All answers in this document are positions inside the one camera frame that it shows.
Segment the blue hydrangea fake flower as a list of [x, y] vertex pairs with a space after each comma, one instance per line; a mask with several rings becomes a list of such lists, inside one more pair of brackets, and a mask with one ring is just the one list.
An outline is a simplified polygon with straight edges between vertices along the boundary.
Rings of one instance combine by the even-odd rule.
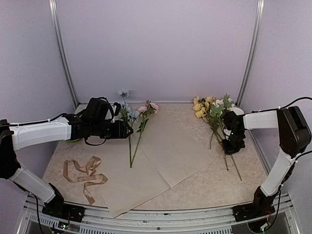
[[133, 125], [139, 121], [139, 112], [133, 111], [126, 101], [126, 98], [130, 95], [130, 91], [122, 88], [117, 92], [117, 94], [122, 98], [120, 117], [132, 128]]

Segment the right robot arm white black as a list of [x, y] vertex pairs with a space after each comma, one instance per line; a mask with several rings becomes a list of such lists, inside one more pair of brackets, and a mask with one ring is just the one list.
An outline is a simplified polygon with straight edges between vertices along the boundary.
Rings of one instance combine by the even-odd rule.
[[224, 114], [222, 122], [223, 132], [226, 134], [222, 145], [227, 155], [235, 154], [245, 147], [246, 130], [278, 130], [279, 154], [269, 175], [260, 186], [262, 194], [266, 197], [277, 193], [287, 173], [304, 154], [312, 139], [308, 124], [297, 106], [241, 115], [232, 110]]

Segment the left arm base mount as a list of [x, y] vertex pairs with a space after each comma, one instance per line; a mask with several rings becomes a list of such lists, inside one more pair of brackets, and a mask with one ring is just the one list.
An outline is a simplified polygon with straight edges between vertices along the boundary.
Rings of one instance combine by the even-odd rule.
[[67, 203], [64, 203], [60, 207], [56, 208], [44, 205], [42, 213], [52, 217], [81, 223], [84, 217], [85, 208]]

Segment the yellow rose fake flower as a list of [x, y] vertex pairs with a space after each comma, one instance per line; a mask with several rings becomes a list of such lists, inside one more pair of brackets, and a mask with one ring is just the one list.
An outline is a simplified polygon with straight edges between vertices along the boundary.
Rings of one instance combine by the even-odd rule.
[[215, 97], [200, 98], [199, 96], [195, 97], [193, 100], [193, 110], [195, 111], [195, 117], [202, 119], [204, 123], [210, 126], [210, 129], [213, 132], [209, 140], [209, 149], [212, 148], [212, 139], [213, 136], [216, 135], [218, 128], [217, 118], [211, 116], [211, 107], [215, 101]]

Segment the beige wrapping paper sheet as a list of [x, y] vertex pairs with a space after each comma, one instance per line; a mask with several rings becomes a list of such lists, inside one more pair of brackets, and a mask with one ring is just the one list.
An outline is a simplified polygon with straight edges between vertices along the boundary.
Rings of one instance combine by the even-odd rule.
[[174, 187], [214, 160], [191, 104], [161, 104], [144, 132], [130, 140], [97, 137], [83, 144], [87, 156], [101, 159], [98, 172], [108, 177], [99, 188], [112, 217], [117, 217]]

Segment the white rose fake flower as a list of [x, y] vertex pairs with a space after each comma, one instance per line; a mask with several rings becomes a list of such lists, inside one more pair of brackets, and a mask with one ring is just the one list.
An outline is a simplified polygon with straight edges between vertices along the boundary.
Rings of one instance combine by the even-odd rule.
[[230, 95], [225, 94], [223, 98], [217, 99], [216, 97], [206, 98], [206, 107], [207, 107], [207, 116], [206, 119], [210, 124], [210, 128], [213, 131], [213, 136], [216, 137], [217, 142], [219, 143], [222, 151], [223, 158], [225, 161], [226, 170], [228, 171], [228, 163], [226, 155], [231, 155], [231, 153], [226, 153], [224, 142], [229, 133], [224, 133], [225, 124], [223, 123], [222, 118], [224, 115], [231, 110], [231, 108], [236, 107], [234, 101], [230, 98]]

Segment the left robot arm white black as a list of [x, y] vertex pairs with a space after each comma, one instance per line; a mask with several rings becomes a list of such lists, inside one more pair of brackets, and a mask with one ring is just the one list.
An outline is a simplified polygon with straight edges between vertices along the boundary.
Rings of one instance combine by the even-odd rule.
[[53, 119], [38, 122], [8, 123], [0, 121], [0, 176], [9, 179], [24, 190], [31, 192], [55, 215], [68, 213], [68, 205], [51, 185], [46, 184], [34, 173], [22, 167], [16, 151], [33, 145], [53, 141], [76, 140], [99, 137], [103, 140], [125, 139], [133, 133], [132, 127], [115, 118], [83, 120], [76, 114], [61, 114]]

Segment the pink fake flower stem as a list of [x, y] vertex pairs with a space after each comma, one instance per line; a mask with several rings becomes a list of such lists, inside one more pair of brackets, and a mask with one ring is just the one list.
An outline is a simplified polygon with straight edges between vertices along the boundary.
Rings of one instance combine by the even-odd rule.
[[158, 113], [159, 112], [159, 107], [154, 102], [151, 102], [150, 100], [147, 100], [143, 106], [138, 108], [137, 111], [139, 112], [139, 117], [140, 117], [140, 126], [139, 126], [139, 128], [137, 130], [137, 133], [139, 133], [139, 137], [138, 137], [138, 140], [137, 140], [137, 144], [136, 144], [136, 147], [135, 147], [134, 154], [133, 154], [133, 156], [132, 156], [132, 158], [130, 160], [130, 168], [133, 167], [134, 160], [135, 160], [135, 157], [137, 155], [138, 147], [139, 147], [139, 144], [141, 142], [142, 135], [143, 135], [143, 132], [144, 132], [144, 130], [146, 128], [147, 122], [149, 120], [149, 116], [152, 115], [152, 114]]

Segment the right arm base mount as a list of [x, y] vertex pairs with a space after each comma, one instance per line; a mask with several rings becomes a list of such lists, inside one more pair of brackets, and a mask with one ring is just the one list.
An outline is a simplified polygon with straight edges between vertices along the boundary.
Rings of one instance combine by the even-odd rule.
[[269, 213], [275, 212], [275, 208], [273, 205], [269, 205], [267, 207], [264, 207], [264, 209], [262, 209], [253, 205], [253, 203], [247, 203], [244, 205], [236, 205], [232, 208], [232, 210], [233, 210], [234, 218], [236, 222], [266, 216]]

